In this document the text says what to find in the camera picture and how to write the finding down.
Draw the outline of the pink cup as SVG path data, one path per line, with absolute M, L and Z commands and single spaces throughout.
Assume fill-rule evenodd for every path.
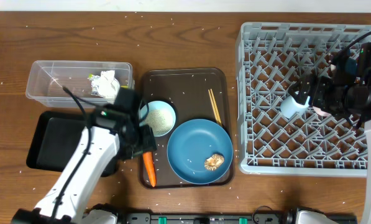
M 313 109 L 320 116 L 327 117 L 327 116 L 330 116 L 331 115 L 330 113 L 327 113 L 327 112 L 325 112 L 325 111 L 323 111 L 320 108 L 317 108 L 315 106 L 313 107 Z

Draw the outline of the orange carrot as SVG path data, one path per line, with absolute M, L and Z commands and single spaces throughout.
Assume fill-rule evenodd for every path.
M 149 177 L 149 182 L 152 187 L 155 187 L 157 184 L 157 179 L 156 179 L 156 173 L 155 173 L 155 167 L 153 163 L 153 157 L 151 152 L 145 152 L 142 155 L 143 160 L 144 160 L 144 166 L 147 171 L 147 175 Z

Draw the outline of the light blue rice bowl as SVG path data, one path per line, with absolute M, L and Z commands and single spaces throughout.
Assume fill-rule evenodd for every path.
M 139 117 L 146 118 L 141 125 L 149 125 L 155 137 L 168 134 L 176 122 L 176 113 L 173 107 L 164 101 L 151 101 L 139 111 Z

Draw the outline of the light blue cup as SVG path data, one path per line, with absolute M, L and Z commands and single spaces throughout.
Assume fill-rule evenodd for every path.
M 302 115 L 309 108 L 310 96 L 307 97 L 306 103 L 301 105 L 295 101 L 292 96 L 287 97 L 280 105 L 280 111 L 284 117 L 290 119 L 294 114 Z

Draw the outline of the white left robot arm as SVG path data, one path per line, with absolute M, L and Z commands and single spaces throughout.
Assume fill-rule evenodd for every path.
M 141 123 L 145 101 L 134 90 L 121 88 L 113 104 L 97 105 L 85 114 L 85 128 L 60 177 L 31 211 L 18 209 L 13 224 L 120 223 L 119 212 L 97 204 L 88 213 L 87 203 L 106 166 L 156 151 L 152 128 Z

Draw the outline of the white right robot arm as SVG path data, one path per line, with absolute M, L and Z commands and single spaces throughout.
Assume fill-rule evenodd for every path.
M 364 129 L 369 159 L 362 223 L 371 223 L 371 42 L 361 45 L 357 60 L 351 59 L 350 49 L 370 35 L 371 31 L 356 38 L 332 58 L 332 77 L 307 74 L 288 88 L 298 104 L 307 103 L 336 118 L 359 116 L 353 127 Z

